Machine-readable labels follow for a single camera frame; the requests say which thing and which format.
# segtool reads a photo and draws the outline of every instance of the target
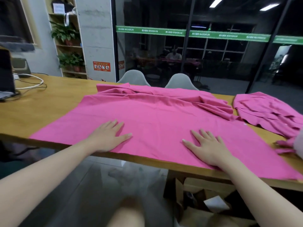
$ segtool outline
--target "wooden table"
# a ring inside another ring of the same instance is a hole
[[[81,101],[84,95],[95,94],[96,84],[114,84],[95,80],[82,80],[65,77],[46,76],[36,74],[44,79],[47,89],[37,88],[26,92],[20,99],[0,103],[0,140],[23,143],[32,146],[40,146],[61,150],[68,145],[31,140],[29,137],[39,129],[60,118]],[[27,82],[39,83],[33,77],[22,79]],[[17,87],[29,86],[29,84],[15,81]],[[230,104],[234,96],[216,95],[218,99],[224,99]],[[283,137],[249,125],[269,145]],[[181,165],[172,162],[149,159],[146,157],[133,156],[120,153],[96,153],[95,156],[121,159],[125,161],[145,164],[158,168],[169,169],[168,180],[179,175],[182,181],[184,177],[195,177],[217,182],[230,183],[228,176],[217,170],[210,170],[194,166]],[[295,154],[284,154],[282,157],[296,170],[303,174],[303,160]],[[270,186],[285,189],[303,191],[303,181],[263,179]]]

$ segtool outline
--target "wrinkled fabric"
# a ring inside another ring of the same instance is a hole
[[[283,101],[262,92],[236,95],[233,106],[248,123],[284,136],[287,141],[279,140],[277,144],[285,147],[293,147],[303,127],[303,115]]]
[[[133,137],[112,152],[214,169],[183,144],[199,145],[190,130],[220,135],[230,152],[263,178],[299,179],[291,168],[238,116],[231,106],[208,92],[123,84],[97,85],[98,93],[31,136],[32,139],[73,145],[100,124],[118,119],[125,125],[117,135]]]

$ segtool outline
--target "laptop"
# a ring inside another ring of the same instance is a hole
[[[9,50],[0,48],[0,100],[16,95]]]

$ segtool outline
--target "hand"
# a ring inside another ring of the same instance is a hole
[[[193,130],[191,132],[201,146],[196,146],[184,139],[183,144],[203,162],[220,167],[222,161],[232,157],[221,137],[215,138],[210,131],[205,132],[203,129],[200,129],[202,135]]]
[[[89,147],[90,151],[100,151],[100,152],[107,152],[114,149],[120,143],[128,140],[132,133],[125,134],[122,136],[116,137],[116,133],[121,129],[123,126],[123,122],[117,124],[117,120],[115,121],[108,121],[104,124],[101,124],[93,133],[83,142],[86,146]]]

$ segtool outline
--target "leg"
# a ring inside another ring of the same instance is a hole
[[[144,227],[143,209],[135,198],[126,198],[114,213],[107,227]]]

